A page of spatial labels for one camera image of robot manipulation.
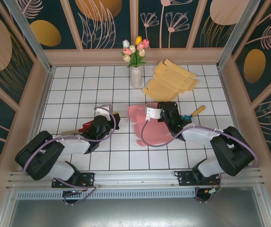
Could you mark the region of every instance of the wooden handle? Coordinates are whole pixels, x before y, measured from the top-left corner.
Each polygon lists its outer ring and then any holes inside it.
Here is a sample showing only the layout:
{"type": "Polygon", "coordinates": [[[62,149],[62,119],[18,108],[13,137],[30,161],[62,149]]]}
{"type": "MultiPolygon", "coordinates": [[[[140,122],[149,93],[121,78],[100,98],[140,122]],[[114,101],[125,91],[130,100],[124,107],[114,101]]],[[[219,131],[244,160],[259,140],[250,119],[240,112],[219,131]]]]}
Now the wooden handle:
{"type": "Polygon", "coordinates": [[[63,132],[61,133],[61,135],[62,135],[62,136],[67,136],[67,135],[75,134],[75,133],[78,133],[78,132],[79,132],[78,129],[77,129],[77,130],[71,130],[71,131],[63,131],[63,132]]]}
{"type": "Polygon", "coordinates": [[[195,112],[193,112],[191,115],[195,116],[195,115],[199,114],[200,112],[202,112],[205,109],[206,109],[206,106],[202,105],[195,112]]]}

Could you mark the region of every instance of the white vase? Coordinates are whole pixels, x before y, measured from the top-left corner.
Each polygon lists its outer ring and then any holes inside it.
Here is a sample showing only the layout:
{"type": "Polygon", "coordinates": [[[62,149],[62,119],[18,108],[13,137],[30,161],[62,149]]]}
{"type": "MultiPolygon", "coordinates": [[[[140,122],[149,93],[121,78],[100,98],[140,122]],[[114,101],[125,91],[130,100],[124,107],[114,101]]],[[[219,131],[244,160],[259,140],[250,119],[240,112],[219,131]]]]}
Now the white vase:
{"type": "Polygon", "coordinates": [[[139,89],[141,86],[142,69],[141,67],[130,67],[130,83],[134,89],[139,89]]]}

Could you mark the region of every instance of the white tiled floor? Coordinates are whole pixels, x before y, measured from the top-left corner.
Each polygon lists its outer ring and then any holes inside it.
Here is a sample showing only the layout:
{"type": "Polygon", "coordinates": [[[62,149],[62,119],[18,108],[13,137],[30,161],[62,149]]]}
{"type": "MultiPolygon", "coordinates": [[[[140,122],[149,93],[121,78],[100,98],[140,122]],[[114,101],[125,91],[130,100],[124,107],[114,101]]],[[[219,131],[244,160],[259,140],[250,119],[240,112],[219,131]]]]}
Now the white tiled floor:
{"type": "MultiPolygon", "coordinates": [[[[199,80],[193,91],[180,94],[175,100],[180,113],[190,115],[196,108],[206,109],[193,117],[195,124],[224,129],[233,125],[224,91],[215,65],[183,65],[196,73],[199,80]]],[[[153,77],[155,65],[144,66],[142,87],[153,77]]],[[[93,108],[101,104],[113,104],[119,112],[120,130],[99,148],[87,155],[66,155],[80,170],[136,170],[192,168],[206,157],[214,157],[211,146],[204,147],[191,141],[174,140],[161,148],[141,147],[134,134],[133,123],[127,122],[130,105],[153,102],[142,89],[132,89],[126,66],[58,67],[50,88],[41,131],[53,135],[62,131],[81,128],[94,117],[93,108]]]]}

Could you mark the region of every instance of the white tulip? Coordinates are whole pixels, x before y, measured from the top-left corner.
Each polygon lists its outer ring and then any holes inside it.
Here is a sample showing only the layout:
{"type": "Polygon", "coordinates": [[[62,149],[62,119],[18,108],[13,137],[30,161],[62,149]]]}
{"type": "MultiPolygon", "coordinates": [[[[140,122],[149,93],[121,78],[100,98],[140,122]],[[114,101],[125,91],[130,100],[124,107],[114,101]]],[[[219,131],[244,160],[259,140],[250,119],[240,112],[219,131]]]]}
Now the white tulip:
{"type": "Polygon", "coordinates": [[[131,50],[131,53],[136,52],[136,47],[133,46],[133,45],[131,45],[131,46],[129,47],[129,49],[131,50]]]}
{"type": "Polygon", "coordinates": [[[130,58],[129,55],[125,54],[125,55],[123,56],[123,60],[126,61],[126,62],[130,62],[131,58],[130,58]]]}
{"type": "Polygon", "coordinates": [[[128,42],[128,40],[124,40],[123,41],[123,48],[129,48],[130,47],[130,43],[128,42]]]}
{"type": "Polygon", "coordinates": [[[140,55],[140,57],[145,56],[145,50],[143,48],[139,50],[139,55],[140,55]]]}

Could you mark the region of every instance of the cable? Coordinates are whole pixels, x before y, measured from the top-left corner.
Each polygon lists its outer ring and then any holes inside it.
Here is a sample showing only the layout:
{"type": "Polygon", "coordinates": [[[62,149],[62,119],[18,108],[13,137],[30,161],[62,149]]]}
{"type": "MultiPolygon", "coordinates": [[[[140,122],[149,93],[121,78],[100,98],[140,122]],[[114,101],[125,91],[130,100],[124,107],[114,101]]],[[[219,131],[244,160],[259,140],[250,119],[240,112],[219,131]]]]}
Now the cable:
{"type": "Polygon", "coordinates": [[[145,141],[144,139],[144,136],[143,136],[143,133],[144,133],[144,129],[146,127],[146,125],[148,124],[148,120],[145,122],[142,130],[141,130],[141,139],[142,141],[148,145],[148,146],[151,146],[151,147],[154,147],[154,148],[158,148],[158,147],[162,147],[162,146],[166,146],[168,145],[169,143],[171,143],[174,139],[176,139],[178,136],[180,136],[184,131],[186,130],[189,130],[189,129],[194,129],[194,128],[198,128],[198,129],[206,129],[206,130],[210,130],[210,131],[213,131],[213,132],[216,132],[216,133],[219,133],[223,136],[226,136],[227,138],[230,138],[232,140],[234,140],[235,142],[239,143],[240,145],[242,145],[243,147],[245,147],[250,153],[251,155],[253,156],[254,158],[254,164],[252,166],[249,166],[248,168],[254,168],[258,165],[258,157],[256,156],[256,154],[254,153],[254,151],[249,147],[247,146],[245,143],[243,143],[242,141],[238,140],[237,138],[231,136],[231,135],[228,135],[222,131],[219,131],[219,130],[215,130],[215,129],[211,129],[211,128],[208,128],[208,127],[204,127],[204,126],[199,126],[199,125],[193,125],[193,126],[190,126],[190,127],[186,127],[186,128],[183,128],[181,131],[179,131],[171,140],[169,140],[168,142],[164,143],[164,144],[160,144],[160,145],[153,145],[153,144],[149,144],[148,142],[145,141]]]}
{"type": "MultiPolygon", "coordinates": [[[[24,165],[24,168],[23,168],[23,172],[26,173],[26,170],[27,170],[27,167],[29,165],[29,163],[31,162],[31,160],[37,155],[37,153],[39,153],[46,145],[54,142],[54,141],[57,141],[57,140],[84,140],[84,141],[87,141],[87,142],[101,142],[101,141],[104,141],[104,140],[107,140],[109,137],[111,137],[113,135],[113,133],[115,132],[116,130],[116,127],[117,127],[117,122],[116,122],[116,118],[114,117],[113,113],[111,111],[109,111],[108,109],[102,107],[102,106],[96,106],[94,108],[94,110],[96,109],[102,109],[102,110],[105,110],[106,112],[109,113],[109,115],[112,117],[113,119],[113,122],[114,122],[114,127],[113,127],[113,131],[106,137],[100,139],[100,140],[91,140],[91,139],[87,139],[87,138],[80,138],[80,137],[58,137],[58,138],[53,138],[47,142],[45,142],[44,144],[42,144],[31,156],[30,158],[28,159],[28,161],[25,163],[24,165]]],[[[90,188],[93,188],[93,190],[88,193],[88,195],[86,195],[83,199],[81,200],[78,200],[76,201],[73,205],[77,205],[81,202],[83,202],[85,199],[87,199],[96,189],[97,187],[96,186],[89,186],[89,187],[80,187],[80,186],[76,186],[76,185],[72,185],[72,184],[69,184],[69,183],[66,183],[65,181],[63,181],[62,179],[59,179],[59,178],[55,178],[56,180],[58,180],[59,182],[61,182],[62,184],[65,184],[66,186],[69,186],[69,187],[72,187],[72,188],[82,188],[82,189],[90,189],[90,188]]],[[[80,192],[73,192],[73,193],[70,193],[70,194],[67,194],[65,197],[64,197],[64,202],[65,204],[67,205],[68,203],[66,202],[66,198],[67,196],[69,195],[72,195],[72,194],[79,194],[80,192]]]]}

